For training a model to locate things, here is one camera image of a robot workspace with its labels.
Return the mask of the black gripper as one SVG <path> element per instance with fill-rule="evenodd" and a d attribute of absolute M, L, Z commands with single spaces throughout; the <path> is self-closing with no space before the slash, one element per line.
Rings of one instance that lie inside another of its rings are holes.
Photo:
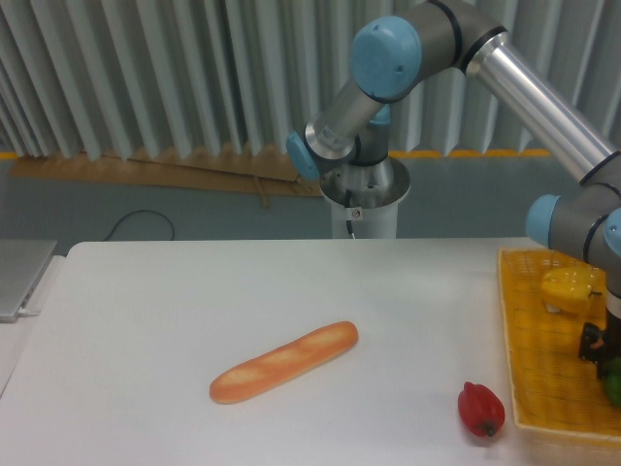
<path fill-rule="evenodd" d="M 605 331 L 592 322 L 583 324 L 578 358 L 596 366 L 596 376 L 602 380 L 605 376 L 605 362 L 620 356 L 621 319 L 610 310 L 605 314 Z"/>

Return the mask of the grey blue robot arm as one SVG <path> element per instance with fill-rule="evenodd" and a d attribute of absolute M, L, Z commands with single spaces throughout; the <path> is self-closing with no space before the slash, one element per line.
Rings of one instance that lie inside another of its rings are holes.
<path fill-rule="evenodd" d="M 600 380 L 620 372 L 620 152 L 511 45 L 507 30 L 462 1 L 428 1 L 377 18 L 355 35 L 350 80 L 333 103 L 287 137 L 298 172 L 315 180 L 362 152 L 365 126 L 448 69 L 480 80 L 579 182 L 572 199 L 545 195 L 526 217 L 536 243 L 605 273 L 605 326 L 584 325 L 578 355 Z"/>

